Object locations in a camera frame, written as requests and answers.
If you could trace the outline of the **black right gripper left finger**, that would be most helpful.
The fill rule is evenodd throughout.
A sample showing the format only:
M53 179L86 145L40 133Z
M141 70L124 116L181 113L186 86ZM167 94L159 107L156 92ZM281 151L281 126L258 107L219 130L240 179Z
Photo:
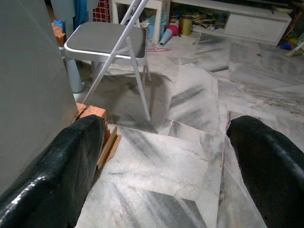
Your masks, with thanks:
M94 114L64 128L1 195L1 227L75 227L105 132L105 120Z

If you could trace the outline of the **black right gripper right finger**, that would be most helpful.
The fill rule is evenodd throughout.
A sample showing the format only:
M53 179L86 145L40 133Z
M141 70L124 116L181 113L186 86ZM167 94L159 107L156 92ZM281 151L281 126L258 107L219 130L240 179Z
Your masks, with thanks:
M304 226L304 153L285 135L248 115L227 136L244 184L269 228Z

